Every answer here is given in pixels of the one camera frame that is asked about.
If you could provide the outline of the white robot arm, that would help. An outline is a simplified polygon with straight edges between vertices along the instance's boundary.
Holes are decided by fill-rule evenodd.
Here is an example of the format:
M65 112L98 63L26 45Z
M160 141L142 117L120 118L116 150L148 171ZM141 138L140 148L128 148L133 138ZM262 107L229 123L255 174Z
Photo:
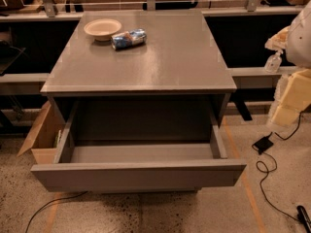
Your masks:
M264 47L275 51L265 63L266 72L276 72L282 53L298 68L277 82L269 111L267 126L272 131L283 131L311 105L311 1L289 26L269 38Z

